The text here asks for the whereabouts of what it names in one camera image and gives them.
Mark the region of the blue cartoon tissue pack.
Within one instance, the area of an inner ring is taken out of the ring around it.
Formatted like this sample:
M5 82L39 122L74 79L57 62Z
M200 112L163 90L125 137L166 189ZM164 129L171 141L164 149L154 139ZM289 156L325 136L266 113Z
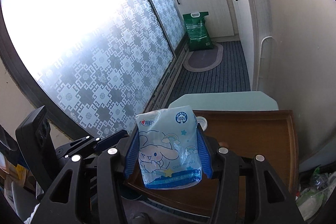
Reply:
M139 114L138 162L148 189L185 189L202 180L197 119L190 106Z

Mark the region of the bag of trash on floor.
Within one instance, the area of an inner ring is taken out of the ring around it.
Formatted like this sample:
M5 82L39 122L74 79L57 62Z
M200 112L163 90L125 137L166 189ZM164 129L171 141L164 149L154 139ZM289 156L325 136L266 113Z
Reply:
M296 205L305 223L335 223L335 164L299 174Z

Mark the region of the white kitchen base cabinet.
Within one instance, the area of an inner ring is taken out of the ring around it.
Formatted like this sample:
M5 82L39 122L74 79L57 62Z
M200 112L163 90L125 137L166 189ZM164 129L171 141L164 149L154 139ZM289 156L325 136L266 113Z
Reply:
M174 0L180 13L206 11L206 27L215 42L239 39L252 90L266 78L263 45L272 37L270 0Z

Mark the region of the white plastic bottle cap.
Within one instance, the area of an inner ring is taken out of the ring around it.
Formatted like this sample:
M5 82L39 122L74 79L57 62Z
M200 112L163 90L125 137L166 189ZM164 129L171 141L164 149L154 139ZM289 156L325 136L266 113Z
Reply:
M207 122L206 118L198 116L198 117L196 117L196 119L197 119L197 122L200 124L202 130L206 131L207 126L208 126L208 122Z

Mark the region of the light green plastic stool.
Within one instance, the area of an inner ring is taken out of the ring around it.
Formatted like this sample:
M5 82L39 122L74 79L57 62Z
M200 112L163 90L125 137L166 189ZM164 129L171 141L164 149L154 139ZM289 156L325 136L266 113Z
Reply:
M208 111L277 111L277 102L260 91L185 94L168 108L191 106Z

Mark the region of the brown wooden tray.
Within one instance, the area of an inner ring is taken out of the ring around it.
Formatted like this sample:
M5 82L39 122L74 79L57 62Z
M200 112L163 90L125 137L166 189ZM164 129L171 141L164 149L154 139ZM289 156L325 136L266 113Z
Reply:
M293 113L280 111L205 111L195 115L206 118L207 136L226 142L242 157L263 155L295 195L298 188L298 141ZM128 184L150 199L169 207L209 217L215 202L217 180L202 177L196 186L181 190L150 190L144 187L139 167Z

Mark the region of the grey oval floor mat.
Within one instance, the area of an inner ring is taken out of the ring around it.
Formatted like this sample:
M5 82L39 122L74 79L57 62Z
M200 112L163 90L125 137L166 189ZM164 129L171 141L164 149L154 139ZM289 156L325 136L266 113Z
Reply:
M183 67L189 72L206 72L216 68L223 59L223 46L215 43L211 50L189 52Z

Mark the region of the green rice bag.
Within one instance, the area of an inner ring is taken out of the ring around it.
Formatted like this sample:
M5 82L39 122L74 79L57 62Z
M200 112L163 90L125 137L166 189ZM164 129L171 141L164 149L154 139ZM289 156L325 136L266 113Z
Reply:
M207 11L183 14L183 20L189 37L188 46L190 51L212 50L214 48L206 28L206 17L208 15Z

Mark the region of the frosted patterned sliding door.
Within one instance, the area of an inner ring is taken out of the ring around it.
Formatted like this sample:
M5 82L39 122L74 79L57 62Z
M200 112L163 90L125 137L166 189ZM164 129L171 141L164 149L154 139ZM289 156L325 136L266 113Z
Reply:
M173 0L1 0L1 10L41 101L101 138L134 130L185 36Z

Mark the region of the white refrigerator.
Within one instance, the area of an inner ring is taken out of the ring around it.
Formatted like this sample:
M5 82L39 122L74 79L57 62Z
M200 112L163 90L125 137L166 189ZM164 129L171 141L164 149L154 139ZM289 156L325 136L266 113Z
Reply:
M335 0L270 0L275 52L264 90L294 112L304 160L335 135Z

